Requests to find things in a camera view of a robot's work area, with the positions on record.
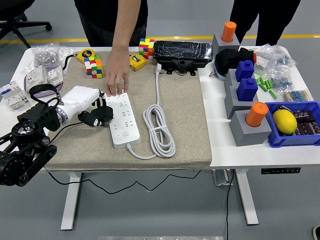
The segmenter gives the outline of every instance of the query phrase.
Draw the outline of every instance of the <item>office chair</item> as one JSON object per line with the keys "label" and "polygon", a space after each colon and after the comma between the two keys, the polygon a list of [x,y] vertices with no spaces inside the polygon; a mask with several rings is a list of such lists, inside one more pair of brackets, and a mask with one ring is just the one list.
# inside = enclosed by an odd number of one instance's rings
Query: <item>office chair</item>
{"label": "office chair", "polygon": [[48,31],[52,29],[48,21],[27,21],[25,10],[28,9],[34,1],[35,0],[0,0],[0,21],[5,21],[0,23],[0,39],[12,31],[28,48],[31,48],[18,28],[45,26],[45,29]]}

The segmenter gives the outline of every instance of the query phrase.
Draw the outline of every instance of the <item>black shirt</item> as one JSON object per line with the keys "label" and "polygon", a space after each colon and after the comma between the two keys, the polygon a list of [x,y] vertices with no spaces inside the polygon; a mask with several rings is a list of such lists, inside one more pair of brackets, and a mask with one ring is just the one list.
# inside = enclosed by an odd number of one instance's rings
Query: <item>black shirt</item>
{"label": "black shirt", "polygon": [[[114,33],[118,14],[118,0],[74,0],[79,13],[97,27]],[[148,17],[147,0],[141,0],[135,29],[141,27]]]}

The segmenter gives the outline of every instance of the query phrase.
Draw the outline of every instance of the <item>plastic bag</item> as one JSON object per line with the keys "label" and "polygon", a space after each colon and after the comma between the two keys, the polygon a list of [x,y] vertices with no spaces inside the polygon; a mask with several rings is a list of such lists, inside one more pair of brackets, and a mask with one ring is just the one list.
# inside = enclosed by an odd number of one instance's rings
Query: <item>plastic bag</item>
{"label": "plastic bag", "polygon": [[283,100],[285,102],[304,102],[304,101],[313,101],[308,89],[289,91],[283,94]]}
{"label": "plastic bag", "polygon": [[34,59],[25,67],[22,73],[27,74],[40,65],[44,67],[63,67],[66,57],[74,52],[75,50],[72,47],[60,46],[57,41],[33,47]]}
{"label": "plastic bag", "polygon": [[274,66],[268,72],[273,85],[273,91],[276,94],[283,94],[294,90],[292,81],[289,78],[290,69],[288,66]]}
{"label": "plastic bag", "polygon": [[256,48],[254,52],[257,56],[256,66],[258,69],[275,65],[293,67],[297,64],[279,45],[266,44]]}
{"label": "plastic bag", "polygon": [[52,42],[41,45],[39,47],[33,47],[32,52],[34,54],[34,68],[39,66],[44,67],[58,67],[61,66],[59,58],[59,42]]}

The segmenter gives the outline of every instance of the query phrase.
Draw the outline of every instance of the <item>blue cube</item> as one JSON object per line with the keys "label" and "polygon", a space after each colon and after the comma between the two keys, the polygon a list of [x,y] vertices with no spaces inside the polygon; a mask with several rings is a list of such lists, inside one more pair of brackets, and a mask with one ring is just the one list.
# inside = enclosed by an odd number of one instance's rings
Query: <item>blue cube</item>
{"label": "blue cube", "polygon": [[235,71],[236,81],[241,79],[249,79],[255,72],[254,64],[250,60],[240,61]]}
{"label": "blue cube", "polygon": [[254,78],[243,78],[236,90],[239,101],[252,102],[258,91],[258,85]]}

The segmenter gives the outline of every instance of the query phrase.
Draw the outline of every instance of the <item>chair base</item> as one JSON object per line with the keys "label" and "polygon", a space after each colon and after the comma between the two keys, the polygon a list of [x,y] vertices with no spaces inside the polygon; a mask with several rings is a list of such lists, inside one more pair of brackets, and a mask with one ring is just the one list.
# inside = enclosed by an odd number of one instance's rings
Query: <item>chair base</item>
{"label": "chair base", "polygon": [[25,14],[23,14],[18,16],[17,18],[9,19],[6,22],[1,22],[0,29],[2,30],[0,31],[0,39],[2,39],[5,35],[7,35],[12,31],[19,37],[19,39],[24,43],[24,45],[26,45],[26,47],[29,49],[31,48],[31,46],[18,30],[19,28],[45,26],[45,29],[47,31],[50,31],[52,29],[52,26],[48,21],[26,21],[26,20],[27,20],[27,17]]}

